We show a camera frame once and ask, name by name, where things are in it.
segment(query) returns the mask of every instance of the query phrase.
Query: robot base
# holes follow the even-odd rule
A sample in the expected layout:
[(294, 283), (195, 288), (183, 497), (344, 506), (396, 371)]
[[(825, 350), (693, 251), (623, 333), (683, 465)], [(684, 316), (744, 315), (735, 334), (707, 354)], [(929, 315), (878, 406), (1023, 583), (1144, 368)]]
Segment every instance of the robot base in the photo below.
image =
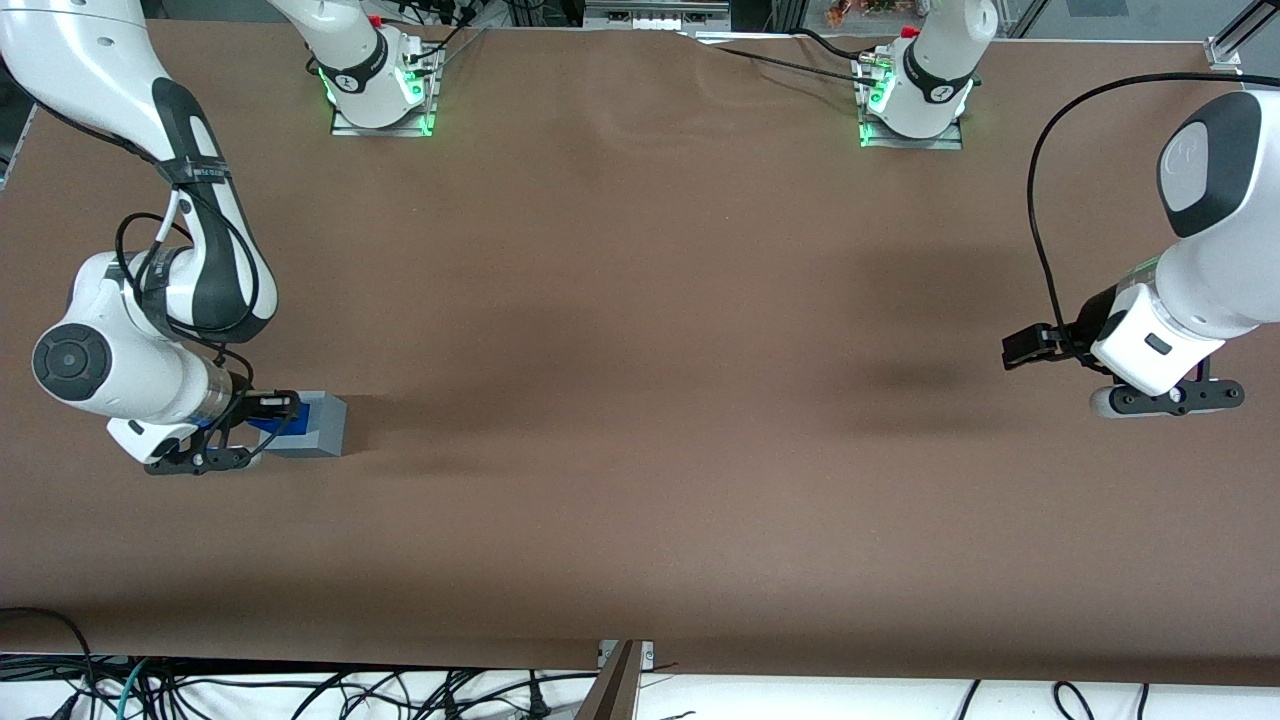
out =
[(416, 72), (422, 73), (422, 77), (407, 81), (407, 87), (410, 92), (421, 92), (425, 99), (398, 122), (381, 128), (366, 128), (352, 123), (334, 109), (333, 123), (329, 127), (330, 133), (343, 137), (431, 137), (435, 133), (435, 111), (440, 104), (440, 73), (444, 72), (444, 54), (445, 51), (442, 49), (413, 65)]
[[(890, 65), (891, 60), (888, 45), (881, 45), (872, 53), (863, 53), (861, 58), (850, 61), (854, 77), (869, 77), (878, 83), (884, 79), (884, 73)], [(872, 102), (872, 97), (882, 90), (883, 85), (856, 86), (855, 100), (858, 102), (858, 138), (863, 147), (904, 147), (915, 150), (960, 150), (964, 147), (964, 142), (960, 136), (959, 119), (951, 120), (951, 124), (947, 126), (947, 129), (942, 131), (942, 135), (925, 140), (905, 137), (890, 129), (888, 126), (884, 124), (884, 120), (868, 109), (868, 105)]]

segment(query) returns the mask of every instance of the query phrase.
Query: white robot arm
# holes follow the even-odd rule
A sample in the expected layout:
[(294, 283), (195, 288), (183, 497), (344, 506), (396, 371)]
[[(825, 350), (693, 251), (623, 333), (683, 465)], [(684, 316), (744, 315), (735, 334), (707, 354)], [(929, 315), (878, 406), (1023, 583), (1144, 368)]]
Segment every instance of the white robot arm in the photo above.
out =
[[(275, 281), (212, 129), (156, 59), (136, 0), (0, 0), (0, 54), (41, 105), (106, 131), (172, 188), (156, 243), (90, 258), (32, 355), (50, 395), (111, 418), (111, 436), (156, 462), (243, 398), (242, 382), (180, 341), (251, 340), (275, 314)], [(160, 249), (178, 211), (192, 245)]]
[[(1068, 337), (1124, 384), (1094, 393), (1103, 416), (1234, 407), (1243, 388), (1207, 378), (1228, 340), (1280, 322), (1280, 92), (1222, 95), (1188, 118), (1157, 169), (1174, 246), (1084, 304)], [(1070, 357), (1046, 324), (1005, 338), (1005, 368)], [(1187, 375), (1201, 366), (1194, 380)]]
[(934, 0), (919, 36), (888, 46), (884, 90), (868, 109), (899, 135), (937, 137), (964, 110), (973, 72), (998, 27), (991, 0)]
[(419, 37), (374, 27), (358, 0), (268, 1), (302, 35), (329, 100), (352, 124), (387, 127), (425, 101), (420, 60), (434, 50)]

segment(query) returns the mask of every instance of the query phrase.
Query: cable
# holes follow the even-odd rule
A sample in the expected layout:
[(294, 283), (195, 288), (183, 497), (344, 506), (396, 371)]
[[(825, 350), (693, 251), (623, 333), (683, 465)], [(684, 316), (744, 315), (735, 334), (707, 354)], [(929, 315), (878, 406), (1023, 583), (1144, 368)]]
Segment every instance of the cable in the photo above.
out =
[(969, 685), (969, 692), (964, 693), (964, 702), (960, 703), (960, 714), (956, 715), (956, 720), (964, 720), (969, 715), (969, 703), (973, 702), (973, 696), (978, 693), (978, 685), (982, 684), (982, 678), (978, 678)]
[(1057, 712), (1066, 720), (1079, 720), (1076, 716), (1068, 712), (1066, 707), (1062, 706), (1062, 694), (1061, 694), (1062, 688), (1066, 688), (1075, 694), (1075, 700), (1080, 703), (1080, 707), (1084, 708), (1084, 715), (1088, 717), (1088, 720), (1093, 720), (1093, 708), (1089, 707), (1089, 703), (1084, 700), (1084, 694), (1080, 693), (1080, 688), (1076, 688), (1075, 685), (1065, 680), (1059, 680), (1053, 683), (1053, 705), (1057, 707)]
[(805, 37), (813, 38), (818, 45), (822, 45), (822, 49), (826, 50), (827, 53), (831, 53), (832, 55), (835, 55), (837, 58), (844, 58), (846, 60), (856, 60), (858, 56), (861, 55), (863, 53), (867, 53), (868, 50), (874, 50), (876, 49), (874, 46), (872, 46), (872, 47), (868, 47), (867, 50), (859, 50), (856, 53), (850, 53), (847, 50), (841, 50), (840, 47), (836, 47), (835, 45), (832, 45), (826, 37), (818, 35), (817, 32), (814, 32), (814, 31), (812, 31), (812, 29), (809, 29), (806, 27), (791, 28), (791, 29), (787, 31), (787, 35), (803, 35)]
[(1147, 716), (1147, 696), (1151, 694), (1151, 683), (1143, 683), (1142, 689), (1138, 691), (1138, 712), (1134, 714), (1137, 720), (1144, 720)]
[(142, 666), (147, 664), (147, 659), (143, 657), (133, 666), (129, 671), (129, 676), (124, 680), (124, 687), (120, 689), (120, 705), (115, 706), (115, 720), (124, 720), (124, 707), (128, 705), (129, 693), (133, 692), (133, 684), (138, 680), (138, 674), (142, 673)]
[(842, 81), (852, 82), (855, 85), (876, 85), (876, 81), (873, 81), (872, 78), (855, 77), (855, 76), (845, 74), (845, 73), (833, 73), (831, 70), (823, 70), (823, 69), (819, 69), (819, 68), (810, 68), (809, 65), (801, 65), (799, 63), (788, 63), (787, 60), (780, 60), (777, 58), (768, 58), (765, 55), (756, 55), (755, 53), (746, 53), (744, 50), (735, 50), (732, 47), (723, 47), (723, 46), (719, 46), (719, 45), (716, 45), (716, 49), (719, 50), (719, 51), (722, 51), (722, 53), (728, 53), (730, 55), (737, 55), (739, 58), (750, 58), (753, 60), (760, 60), (762, 63), (772, 63), (774, 65), (780, 65), (780, 67), (783, 67), (783, 68), (791, 68), (792, 70), (803, 70), (803, 72), (806, 72), (806, 73), (813, 73), (815, 76), (833, 77), (836, 79), (842, 79)]
[(298, 720), (298, 717), (302, 716), (302, 711), (305, 711), (307, 706), (315, 702), (316, 698), (324, 694), (325, 691), (332, 689), (334, 685), (340, 683), (342, 679), (346, 678), (347, 675), (349, 675), (349, 673), (338, 673), (337, 675), (333, 675), (328, 680), (316, 685), (315, 689), (311, 691), (311, 694), (308, 694), (306, 698), (302, 700), (302, 705), (300, 705), (298, 708), (293, 711), (293, 715), (289, 717), (289, 720)]
[(13, 607), (0, 607), (0, 616), (4, 615), (40, 615), (41, 618), (51, 618), (58, 620), (67, 626), (76, 635), (76, 643), (79, 644), (81, 652), (84, 655), (84, 678), (90, 689), (90, 705), (88, 716), (96, 717), (97, 711), (97, 698), (95, 693), (97, 692), (97, 680), (93, 678), (93, 653), (88, 648), (88, 641), (84, 639), (84, 633), (81, 632), (79, 626), (72, 621), (70, 618), (58, 612), (56, 610), (47, 610), (45, 607), (32, 607), (32, 606), (13, 606)]
[(442, 40), (440, 42), (435, 44), (435, 47), (431, 47), (426, 53), (420, 53), (417, 55), (410, 55), (408, 56), (408, 61), (410, 63), (417, 63), (419, 60), (422, 60), (424, 58), (430, 58), (431, 55), (435, 55), (440, 50), (444, 50), (444, 47), (449, 44), (449, 41), (453, 40), (453, 36), (456, 36), (460, 32), (462, 32), (462, 28), (465, 28), (465, 27), (467, 27), (467, 23), (466, 22), (460, 22), (457, 26), (454, 26), (454, 28), (452, 31), (449, 31), (449, 35), (444, 36), (444, 40)]
[(1075, 357), (1080, 365), (1089, 368), (1091, 370), (1097, 370), (1100, 373), (1110, 374), (1108, 370), (1098, 365), (1097, 363), (1085, 357), (1084, 351), (1082, 351), (1075, 341), (1070, 337), (1070, 331), (1066, 328), (1066, 323), (1062, 319), (1062, 306), (1059, 302), (1057, 287), (1053, 283), (1053, 270), (1050, 268), (1048, 255), (1044, 251), (1044, 242), (1041, 238), (1039, 223), (1036, 220), (1036, 170), (1039, 167), (1041, 150), (1044, 147), (1044, 141), (1048, 138), (1050, 133), (1057, 126), (1059, 122), (1066, 117), (1068, 113), (1075, 108), (1083, 105), (1084, 102), (1110, 92), (1112, 90), (1119, 90), (1121, 87), (1129, 87), (1133, 85), (1143, 85), (1148, 82), (1175, 82), (1175, 81), (1196, 81), (1196, 82), (1231, 82), (1231, 83), (1252, 83), (1261, 85), (1266, 87), (1280, 87), (1280, 78), (1267, 77), (1267, 76), (1219, 76), (1212, 73), (1149, 73), (1142, 76), (1133, 76), (1121, 78), (1106, 85), (1100, 85), (1083, 95), (1076, 96), (1074, 100), (1062, 106), (1044, 126), (1041, 131), (1039, 137), (1036, 140), (1036, 146), (1032, 150), (1030, 165), (1027, 168), (1027, 220), (1032, 231), (1032, 242), (1036, 243), (1036, 254), (1039, 256), (1041, 270), (1044, 273), (1044, 286), (1048, 290), (1048, 301), (1053, 309), (1053, 322), (1057, 323), (1057, 332), (1061, 337), (1061, 343), (1066, 346), (1066, 351)]

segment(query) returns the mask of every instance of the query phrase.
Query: table surface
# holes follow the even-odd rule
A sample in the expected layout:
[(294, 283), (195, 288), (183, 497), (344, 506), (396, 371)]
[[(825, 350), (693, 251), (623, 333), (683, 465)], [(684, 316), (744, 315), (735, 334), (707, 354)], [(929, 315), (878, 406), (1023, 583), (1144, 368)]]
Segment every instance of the table surface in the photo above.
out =
[[(157, 479), (42, 393), (78, 264), (165, 200), (42, 115), (0, 197), (5, 603), (134, 655), (590, 666), (645, 637), (687, 671), (1280, 682), (1280, 333), (1220, 354), (1244, 407), (1179, 420), (1000, 364), (1050, 316), (1036, 135), (1197, 45), (996, 44), (965, 149), (919, 152), (859, 147), (838, 82), (657, 32), (489, 32), (435, 137), (333, 138), (288, 26), (152, 28), (280, 284), (242, 350), (344, 397), (349, 454)], [(1112, 94), (1050, 142), (1070, 311), (1175, 240), (1156, 156), (1221, 90)]]

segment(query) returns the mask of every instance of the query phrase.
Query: black cable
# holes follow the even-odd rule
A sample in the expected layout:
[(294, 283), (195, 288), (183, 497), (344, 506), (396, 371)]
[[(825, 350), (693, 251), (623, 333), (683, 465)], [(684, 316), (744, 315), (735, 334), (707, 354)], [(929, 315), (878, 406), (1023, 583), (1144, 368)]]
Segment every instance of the black cable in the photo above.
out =
[(1151, 694), (1151, 683), (1143, 683), (1142, 689), (1138, 691), (1138, 712), (1134, 715), (1137, 720), (1144, 720), (1147, 716), (1147, 696)]
[(374, 683), (370, 688), (365, 689), (364, 692), (361, 692), (361, 693), (358, 693), (358, 694), (356, 694), (353, 697), (344, 698), (343, 702), (342, 702), (342, 712), (338, 714), (338, 720), (347, 720), (347, 717), (352, 712), (355, 712), (356, 708), (360, 707), (360, 705), (362, 702), (367, 701), (370, 697), (375, 697), (376, 696), (378, 688), (385, 685), (387, 683), (390, 683), (392, 680), (394, 680), (396, 678), (401, 676), (402, 674), (403, 673), (392, 673), (392, 674), (387, 675), (385, 678), (383, 678), (381, 680)]
[(850, 53), (847, 50), (841, 50), (840, 47), (836, 47), (829, 41), (827, 41), (826, 37), (818, 35), (817, 32), (814, 32), (814, 31), (812, 31), (812, 29), (809, 29), (806, 27), (791, 28), (791, 29), (787, 31), (787, 35), (803, 35), (805, 37), (813, 38), (818, 45), (822, 45), (822, 49), (826, 50), (827, 53), (831, 53), (832, 55), (835, 55), (837, 58), (844, 58), (846, 60), (856, 60), (858, 56), (861, 55), (863, 53), (867, 53), (867, 50), (874, 50), (876, 49), (874, 46), (872, 46), (872, 47), (868, 47), (867, 50), (859, 50), (856, 53)]
[(1057, 323), (1057, 332), (1061, 337), (1061, 343), (1066, 346), (1066, 351), (1070, 356), (1075, 357), (1091, 370), (1097, 370), (1100, 373), (1110, 374), (1108, 370), (1098, 365), (1097, 363), (1089, 360), (1084, 356), (1075, 341), (1070, 337), (1070, 331), (1066, 328), (1066, 322), (1062, 319), (1062, 306), (1059, 302), (1057, 287), (1053, 283), (1053, 270), (1050, 268), (1048, 255), (1044, 252), (1044, 242), (1039, 234), (1039, 224), (1036, 220), (1036, 170), (1039, 167), (1041, 150), (1044, 147), (1044, 141), (1048, 138), (1050, 132), (1053, 127), (1066, 117), (1068, 113), (1078, 108), (1079, 105), (1112, 90), (1119, 90), (1121, 87), (1129, 87), (1133, 85), (1143, 85), (1148, 82), (1174, 82), (1174, 81), (1194, 81), (1194, 82), (1231, 82), (1231, 83), (1252, 83), (1262, 85), (1266, 87), (1280, 87), (1280, 78), (1266, 77), (1266, 76), (1220, 76), (1213, 73), (1148, 73), (1142, 76), (1133, 76), (1121, 78), (1106, 85), (1100, 85), (1083, 95), (1076, 96), (1074, 100), (1062, 106), (1044, 126), (1041, 131), (1039, 137), (1036, 140), (1036, 146), (1032, 150), (1030, 165), (1027, 169), (1027, 220), (1030, 224), (1032, 242), (1036, 243), (1036, 254), (1039, 256), (1041, 270), (1044, 273), (1044, 286), (1048, 288), (1048, 301), (1053, 309), (1053, 322)]
[(45, 607), (32, 607), (24, 605), (0, 607), (0, 616), (4, 615), (38, 615), (41, 618), (51, 618), (65, 625), (67, 629), (70, 630), (73, 635), (76, 635), (76, 643), (81, 647), (81, 652), (84, 655), (84, 678), (86, 678), (84, 682), (90, 689), (88, 716), (96, 717), (95, 712), (97, 711), (96, 706), (97, 697), (95, 696), (97, 693), (97, 680), (93, 678), (93, 653), (90, 651), (88, 641), (84, 639), (84, 633), (81, 632), (79, 626), (74, 621), (72, 621), (70, 618), (63, 615), (61, 612), (58, 612), (56, 610), (49, 610)]
[(788, 63), (787, 60), (780, 60), (777, 58), (768, 58), (765, 55), (756, 55), (755, 53), (746, 53), (745, 50), (735, 50), (732, 47), (724, 47), (724, 46), (721, 46), (721, 45), (716, 45), (714, 47), (717, 50), (722, 51), (722, 53), (728, 53), (730, 55), (737, 55), (739, 58), (750, 58), (753, 60), (760, 60), (762, 63), (772, 63), (774, 65), (780, 65), (780, 67), (783, 67), (783, 68), (791, 68), (792, 70), (803, 70), (803, 72), (806, 72), (806, 73), (813, 73), (815, 76), (833, 77), (836, 79), (842, 79), (842, 81), (852, 82), (855, 85), (868, 85), (868, 86), (869, 85), (876, 85), (876, 81), (873, 81), (872, 78), (855, 77), (855, 76), (845, 74), (845, 73), (833, 73), (831, 70), (823, 70), (820, 68), (810, 68), (809, 65), (801, 65), (799, 63)]
[(1066, 707), (1062, 707), (1062, 694), (1061, 694), (1062, 688), (1066, 688), (1075, 694), (1075, 700), (1079, 701), (1080, 707), (1084, 708), (1084, 715), (1088, 717), (1088, 720), (1093, 720), (1093, 708), (1089, 707), (1089, 703), (1084, 700), (1084, 694), (1080, 693), (1080, 688), (1076, 688), (1075, 685), (1065, 680), (1059, 680), (1053, 683), (1053, 705), (1057, 707), (1059, 714), (1062, 715), (1062, 717), (1065, 717), (1066, 720), (1079, 720), (1076, 716), (1068, 712)]
[(293, 715), (289, 717), (289, 720), (298, 720), (298, 717), (302, 716), (302, 712), (312, 702), (315, 702), (317, 697), (320, 697), (321, 694), (324, 694), (325, 691), (332, 689), (334, 685), (337, 685), (338, 683), (340, 683), (342, 679), (346, 678), (349, 674), (351, 673), (338, 673), (338, 674), (333, 675), (332, 678), (329, 678), (328, 680), (325, 680), (325, 682), (320, 683), (319, 685), (316, 685), (315, 689), (312, 689), (311, 693), (306, 698), (302, 700), (302, 703), (298, 705), (298, 708), (293, 711)]
[(486, 702), (495, 702), (495, 701), (498, 701), (500, 698), (500, 696), (504, 696), (504, 694), (507, 694), (507, 693), (509, 693), (512, 691), (518, 691), (521, 688), (527, 688), (527, 687), (530, 687), (534, 683), (556, 683), (556, 682), (559, 682), (559, 680), (582, 680), (582, 679), (586, 679), (586, 678), (595, 678), (596, 675), (598, 675), (598, 673), (567, 673), (564, 675), (552, 675), (549, 678), (538, 678), (536, 680), (525, 680), (522, 683), (516, 683), (516, 684), (512, 684), (512, 685), (507, 685), (504, 688), (499, 688), (497, 691), (493, 691), (493, 692), (490, 692), (488, 694), (484, 694), (484, 696), (480, 696), (477, 698), (463, 701), (462, 703), (458, 705), (458, 712), (466, 712), (467, 710), (471, 710), (472, 707), (475, 707), (477, 705), (484, 705)]
[(465, 27), (467, 27), (466, 22), (458, 22), (458, 24), (454, 26), (452, 31), (449, 31), (449, 35), (444, 36), (444, 40), (442, 40), (440, 42), (435, 44), (435, 47), (431, 47), (430, 50), (428, 50), (425, 53), (420, 53), (417, 55), (410, 55), (408, 56), (408, 61), (410, 63), (417, 63), (419, 60), (422, 60), (425, 58), (430, 58), (431, 55), (435, 55), (440, 50), (444, 50), (444, 47), (449, 44), (449, 41), (453, 40), (453, 37), (456, 35), (458, 35), (460, 32), (462, 32), (462, 28), (465, 28)]
[(978, 685), (982, 684), (982, 678), (978, 678), (969, 685), (969, 692), (964, 693), (964, 702), (960, 703), (960, 714), (956, 715), (956, 720), (964, 720), (969, 715), (969, 703), (973, 702), (973, 696), (978, 693)]

